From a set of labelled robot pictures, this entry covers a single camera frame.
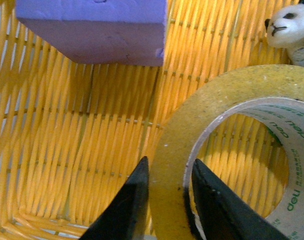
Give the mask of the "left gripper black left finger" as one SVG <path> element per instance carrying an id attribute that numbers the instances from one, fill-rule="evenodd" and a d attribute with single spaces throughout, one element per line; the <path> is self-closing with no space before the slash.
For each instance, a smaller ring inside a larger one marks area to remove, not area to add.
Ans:
<path id="1" fill-rule="evenodd" d="M 143 157 L 107 209 L 80 237 L 82 240 L 142 240 L 148 207 L 149 166 Z"/>

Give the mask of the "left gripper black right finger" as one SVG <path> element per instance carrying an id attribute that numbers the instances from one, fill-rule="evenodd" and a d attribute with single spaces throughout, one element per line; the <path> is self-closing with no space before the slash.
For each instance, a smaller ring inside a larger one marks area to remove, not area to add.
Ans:
<path id="1" fill-rule="evenodd" d="M 194 201 L 208 240 L 287 240 L 201 160 L 192 169 Z"/>

